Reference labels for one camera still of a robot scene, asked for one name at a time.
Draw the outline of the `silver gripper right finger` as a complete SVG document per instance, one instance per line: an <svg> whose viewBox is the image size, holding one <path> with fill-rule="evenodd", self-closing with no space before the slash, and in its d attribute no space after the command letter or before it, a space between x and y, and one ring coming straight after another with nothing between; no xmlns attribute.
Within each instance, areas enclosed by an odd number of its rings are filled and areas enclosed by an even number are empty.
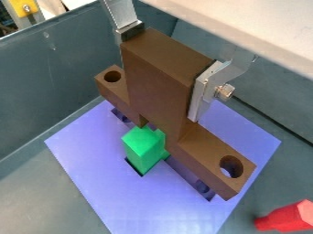
<svg viewBox="0 0 313 234"><path fill-rule="evenodd" d="M249 70L255 59L253 52L236 48L232 59L224 62L216 60L197 77L188 114L193 122L200 120L216 99L228 101L233 97L236 87L230 81Z"/></svg>

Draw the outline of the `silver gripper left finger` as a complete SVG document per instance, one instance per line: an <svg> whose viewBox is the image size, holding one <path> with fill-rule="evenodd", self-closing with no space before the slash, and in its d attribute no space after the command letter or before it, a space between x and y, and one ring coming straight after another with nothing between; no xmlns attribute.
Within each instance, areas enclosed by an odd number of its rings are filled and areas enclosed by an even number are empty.
<svg viewBox="0 0 313 234"><path fill-rule="evenodd" d="M145 23L137 17L133 0L99 0L99 2L107 13L119 45L145 31Z"/></svg>

